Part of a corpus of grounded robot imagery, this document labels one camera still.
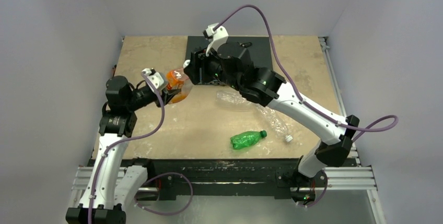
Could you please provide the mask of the orange label plastic bottle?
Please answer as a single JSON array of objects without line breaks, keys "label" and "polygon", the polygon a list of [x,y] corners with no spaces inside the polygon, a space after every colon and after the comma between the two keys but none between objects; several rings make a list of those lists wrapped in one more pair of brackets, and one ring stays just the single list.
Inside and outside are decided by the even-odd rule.
[{"label": "orange label plastic bottle", "polygon": [[169,83],[167,85],[168,91],[180,90],[171,98],[169,102],[170,104],[181,102],[190,94],[193,84],[189,77],[184,73],[183,68],[171,70],[166,74],[166,78]]}]

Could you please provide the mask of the white bottle cap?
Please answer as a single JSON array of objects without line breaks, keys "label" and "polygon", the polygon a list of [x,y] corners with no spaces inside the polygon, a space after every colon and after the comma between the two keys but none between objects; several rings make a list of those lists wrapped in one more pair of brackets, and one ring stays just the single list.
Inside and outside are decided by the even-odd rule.
[{"label": "white bottle cap", "polygon": [[183,63],[183,68],[187,68],[190,64],[190,60],[185,60]]}]

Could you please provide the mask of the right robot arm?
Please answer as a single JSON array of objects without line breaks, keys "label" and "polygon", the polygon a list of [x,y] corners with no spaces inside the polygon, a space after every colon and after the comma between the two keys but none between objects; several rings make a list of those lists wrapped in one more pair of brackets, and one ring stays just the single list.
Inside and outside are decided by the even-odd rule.
[{"label": "right robot arm", "polygon": [[287,115],[316,134],[318,144],[300,158],[293,172],[298,185],[307,185],[325,167],[342,166],[355,134],[350,127],[357,126],[359,119],[335,114],[296,95],[283,76],[254,65],[250,46],[250,42],[228,42],[217,50],[195,51],[185,60],[184,72],[194,85],[217,81],[238,91],[245,100]]}]

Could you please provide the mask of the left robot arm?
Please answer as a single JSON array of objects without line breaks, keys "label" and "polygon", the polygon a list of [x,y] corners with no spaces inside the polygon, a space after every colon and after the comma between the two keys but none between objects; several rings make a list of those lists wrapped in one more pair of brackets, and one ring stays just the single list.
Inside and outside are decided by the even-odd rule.
[{"label": "left robot arm", "polygon": [[154,184],[156,173],[143,165],[127,168],[118,179],[123,155],[132,140],[137,121],[135,112],[151,103],[165,109],[168,80],[153,69],[142,71],[140,86],[126,77],[114,76],[106,82],[106,103],[99,123],[99,146],[92,174],[75,207],[68,208],[67,223],[125,223],[126,210],[140,186]]}]

